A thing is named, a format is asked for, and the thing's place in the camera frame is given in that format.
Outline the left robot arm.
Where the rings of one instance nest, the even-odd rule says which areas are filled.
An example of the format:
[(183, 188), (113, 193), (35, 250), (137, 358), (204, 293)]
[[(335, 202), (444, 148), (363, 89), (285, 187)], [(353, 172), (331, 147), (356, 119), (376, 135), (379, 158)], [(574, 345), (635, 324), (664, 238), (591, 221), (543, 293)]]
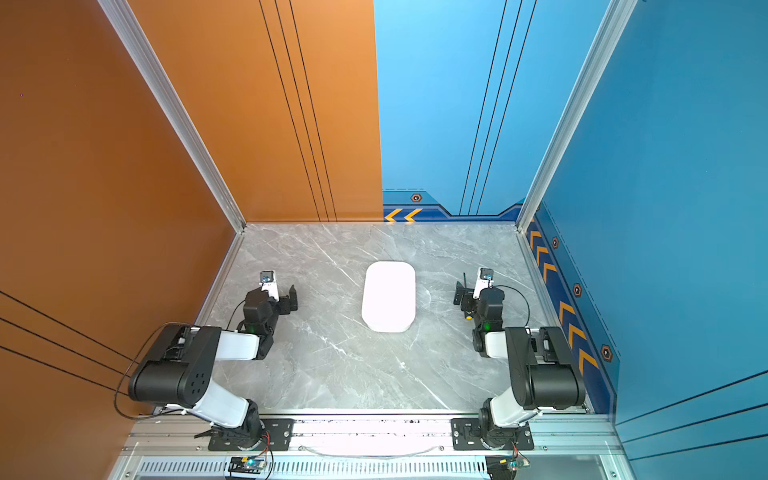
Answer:
[(214, 365), (223, 361), (259, 361), (274, 345), (280, 317), (298, 309), (295, 287), (280, 295), (265, 277), (246, 294), (243, 320), (235, 329), (163, 326), (138, 363), (128, 384), (133, 401), (169, 407), (209, 424), (202, 437), (241, 450), (266, 447), (267, 427), (255, 401), (238, 396), (213, 380)]

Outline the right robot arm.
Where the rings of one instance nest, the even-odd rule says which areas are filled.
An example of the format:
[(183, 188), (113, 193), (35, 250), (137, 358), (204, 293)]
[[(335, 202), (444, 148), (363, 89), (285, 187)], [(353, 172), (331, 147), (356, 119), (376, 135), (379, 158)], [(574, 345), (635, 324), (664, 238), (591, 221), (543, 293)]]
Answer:
[(473, 287), (456, 284), (453, 300), (473, 322), (474, 350), (508, 364), (510, 386), (483, 403), (473, 433), (489, 449), (532, 448), (525, 438), (530, 422), (546, 411), (579, 407), (587, 397), (561, 328), (503, 324), (505, 292), (512, 289), (495, 284), (492, 269), (479, 268)]

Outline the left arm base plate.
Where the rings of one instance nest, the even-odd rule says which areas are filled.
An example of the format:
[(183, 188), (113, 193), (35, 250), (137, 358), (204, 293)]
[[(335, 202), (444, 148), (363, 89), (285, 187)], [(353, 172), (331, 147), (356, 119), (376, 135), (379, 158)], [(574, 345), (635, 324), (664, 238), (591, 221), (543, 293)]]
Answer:
[(295, 421), (287, 417), (260, 419), (254, 426), (238, 428), (213, 427), (208, 431), (208, 450), (215, 452), (244, 451), (284, 452), (289, 449)]

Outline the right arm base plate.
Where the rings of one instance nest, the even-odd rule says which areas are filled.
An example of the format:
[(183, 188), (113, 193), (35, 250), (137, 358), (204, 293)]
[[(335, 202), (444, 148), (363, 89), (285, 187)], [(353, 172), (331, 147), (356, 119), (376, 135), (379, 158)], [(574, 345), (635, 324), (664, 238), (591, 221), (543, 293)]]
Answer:
[(453, 449), (474, 450), (519, 450), (535, 449), (530, 427), (517, 428), (483, 427), (477, 417), (453, 418), (450, 420)]

